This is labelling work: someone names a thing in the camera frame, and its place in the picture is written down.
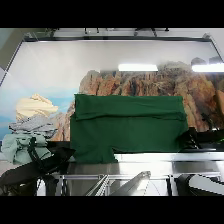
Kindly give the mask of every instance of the green pants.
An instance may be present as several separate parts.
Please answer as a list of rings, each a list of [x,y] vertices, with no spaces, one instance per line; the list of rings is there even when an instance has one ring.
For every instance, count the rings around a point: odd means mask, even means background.
[[[188,130],[181,96],[76,94],[71,147],[78,163],[116,162],[114,152],[178,152]]]

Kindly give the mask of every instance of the yellow cloth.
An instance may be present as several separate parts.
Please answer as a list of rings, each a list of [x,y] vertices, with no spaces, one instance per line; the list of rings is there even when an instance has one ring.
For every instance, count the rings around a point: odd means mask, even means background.
[[[31,98],[22,98],[16,105],[16,120],[25,117],[32,117],[35,114],[41,114],[46,117],[57,112],[58,107],[39,94],[32,95]]]

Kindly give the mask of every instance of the rock formation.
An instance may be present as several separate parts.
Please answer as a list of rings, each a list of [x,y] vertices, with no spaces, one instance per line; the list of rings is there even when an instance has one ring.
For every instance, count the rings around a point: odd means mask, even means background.
[[[200,58],[192,64],[204,63]],[[216,126],[224,127],[218,114],[213,80],[207,74],[194,73],[190,65],[183,62],[167,62],[158,66],[158,72],[96,72],[89,71],[80,83],[79,92],[90,95],[123,96],[183,96],[184,109],[189,127],[197,131],[208,130],[202,113],[209,115]],[[74,113],[74,102],[67,114],[58,114],[54,120],[58,133],[54,140],[70,140],[70,116]]]

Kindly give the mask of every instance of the green cloth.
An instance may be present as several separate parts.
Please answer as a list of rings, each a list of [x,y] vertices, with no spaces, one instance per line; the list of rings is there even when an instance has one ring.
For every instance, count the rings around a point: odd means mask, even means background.
[[[43,135],[38,134],[7,134],[2,141],[1,151],[6,159],[16,165],[22,165],[32,162],[27,151],[30,139],[36,137],[37,155],[41,159],[51,156],[51,152],[46,148],[47,142]]]
[[[70,141],[78,163],[116,162],[114,151],[179,152],[188,130],[181,96],[75,95]]]

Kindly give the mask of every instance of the gray cloth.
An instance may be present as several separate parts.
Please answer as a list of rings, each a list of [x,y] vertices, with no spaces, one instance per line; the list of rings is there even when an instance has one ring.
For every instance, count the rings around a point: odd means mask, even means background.
[[[40,159],[51,156],[46,148],[47,141],[43,135],[37,134],[7,134],[2,141],[2,153],[6,159],[13,164],[26,164],[32,162],[27,151],[32,137],[36,138],[36,152]]]
[[[42,134],[48,139],[52,138],[57,131],[49,118],[39,114],[24,118],[16,123],[10,123],[9,129],[17,134]]]

